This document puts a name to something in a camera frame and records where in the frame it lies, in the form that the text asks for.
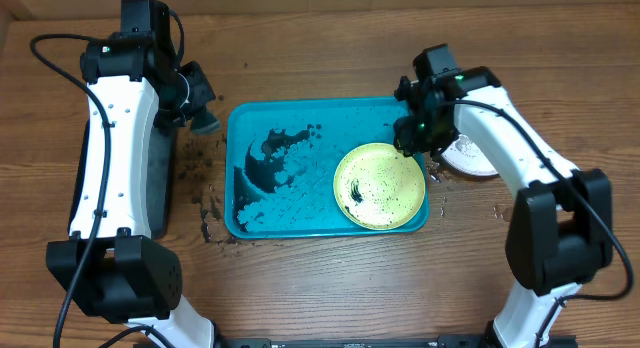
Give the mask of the dark green sponge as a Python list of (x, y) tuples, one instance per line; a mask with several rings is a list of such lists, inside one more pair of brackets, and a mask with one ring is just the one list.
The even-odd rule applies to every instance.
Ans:
[(190, 131), (196, 135), (212, 134), (220, 129), (220, 121), (206, 108), (196, 113), (190, 124)]

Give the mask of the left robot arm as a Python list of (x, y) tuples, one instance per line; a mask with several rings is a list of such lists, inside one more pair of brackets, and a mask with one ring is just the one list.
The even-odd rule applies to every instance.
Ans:
[(156, 29), (87, 39), (75, 84), (89, 119), (64, 241), (46, 265), (65, 305), (140, 332), (159, 347), (216, 347), (214, 323), (183, 294), (178, 256), (160, 243), (170, 199), (175, 134), (219, 129), (212, 88), (182, 47)]

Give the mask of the white speckled plate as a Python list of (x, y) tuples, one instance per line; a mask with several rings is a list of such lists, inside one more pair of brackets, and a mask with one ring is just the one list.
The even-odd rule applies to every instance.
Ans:
[(443, 161), (454, 170), (469, 176), (486, 178), (498, 175), (497, 170), (466, 135), (460, 134), (441, 154)]

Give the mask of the yellow-green rimmed plate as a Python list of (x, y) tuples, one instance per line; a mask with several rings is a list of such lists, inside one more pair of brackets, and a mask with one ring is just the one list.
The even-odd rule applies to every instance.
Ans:
[(333, 193), (348, 220), (370, 231), (399, 229), (426, 207), (423, 166), (387, 143), (361, 145), (336, 167)]

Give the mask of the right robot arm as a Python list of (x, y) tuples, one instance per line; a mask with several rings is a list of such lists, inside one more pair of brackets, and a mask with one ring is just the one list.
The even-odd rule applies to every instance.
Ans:
[(612, 193), (599, 169), (580, 170), (559, 155), (519, 114), (486, 67), (418, 69), (403, 76), (394, 97), (408, 116), (394, 124), (404, 155), (443, 152), (467, 136), (514, 198), (505, 253), (514, 285), (487, 324), (484, 347), (553, 347), (549, 333), (566, 304), (607, 267), (613, 239)]

